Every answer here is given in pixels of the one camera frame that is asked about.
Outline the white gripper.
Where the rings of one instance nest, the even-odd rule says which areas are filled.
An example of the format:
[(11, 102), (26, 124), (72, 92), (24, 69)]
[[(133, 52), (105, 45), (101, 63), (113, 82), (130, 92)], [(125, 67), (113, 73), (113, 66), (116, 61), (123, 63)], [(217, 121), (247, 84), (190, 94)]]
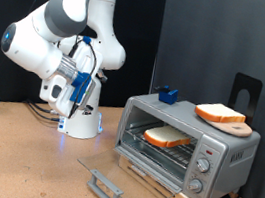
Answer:
[(107, 83), (108, 77), (98, 70), (102, 56), (91, 45), (82, 41), (74, 56), (62, 55), (56, 72), (42, 81), (40, 97), (64, 117), (72, 118), (78, 109), (93, 111), (94, 107), (86, 104), (95, 88), (96, 72), (99, 81)]

